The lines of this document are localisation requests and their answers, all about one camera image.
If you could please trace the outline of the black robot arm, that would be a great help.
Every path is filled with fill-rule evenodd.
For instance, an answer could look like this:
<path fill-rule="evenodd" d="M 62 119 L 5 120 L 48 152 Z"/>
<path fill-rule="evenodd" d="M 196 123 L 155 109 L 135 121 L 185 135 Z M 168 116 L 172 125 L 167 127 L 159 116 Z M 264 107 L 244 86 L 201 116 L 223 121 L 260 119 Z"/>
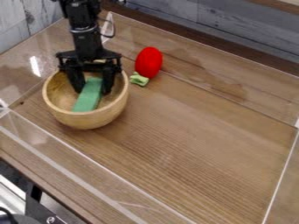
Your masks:
<path fill-rule="evenodd" d="M 66 74 L 73 90 L 80 93 L 85 85 L 84 73 L 101 73 L 101 93 L 107 95 L 115 84 L 116 74 L 121 73 L 121 54 L 104 48 L 99 27 L 100 0 L 56 0 L 62 16 L 69 21 L 69 33 L 74 49 L 57 52 L 58 69 Z"/>

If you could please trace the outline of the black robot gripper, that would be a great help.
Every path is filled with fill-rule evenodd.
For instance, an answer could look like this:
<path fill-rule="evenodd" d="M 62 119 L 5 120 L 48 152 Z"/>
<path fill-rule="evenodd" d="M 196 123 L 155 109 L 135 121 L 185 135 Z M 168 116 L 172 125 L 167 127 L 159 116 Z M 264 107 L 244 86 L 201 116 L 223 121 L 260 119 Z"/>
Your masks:
<path fill-rule="evenodd" d="M 85 85 L 82 72 L 103 71 L 103 94 L 111 93 L 116 73 L 121 72 L 121 54 L 104 48 L 97 24 L 72 26 L 69 33 L 74 49 L 57 52 L 58 69 L 65 71 L 73 90 L 80 93 Z"/>

